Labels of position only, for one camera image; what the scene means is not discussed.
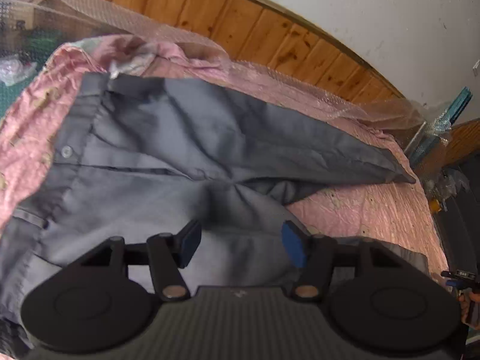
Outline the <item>person's right hand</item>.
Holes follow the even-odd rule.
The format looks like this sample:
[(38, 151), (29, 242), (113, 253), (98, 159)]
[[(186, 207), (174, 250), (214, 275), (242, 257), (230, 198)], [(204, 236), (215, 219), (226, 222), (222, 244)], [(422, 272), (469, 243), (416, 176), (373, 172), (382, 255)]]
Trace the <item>person's right hand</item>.
[(473, 319), (473, 303), (478, 304), (480, 297), (478, 293), (472, 291), (463, 291), (459, 297), (458, 301), (460, 302), (461, 308), (461, 320), (464, 324), (468, 325), (470, 328), (479, 330), (479, 322), (475, 322)]

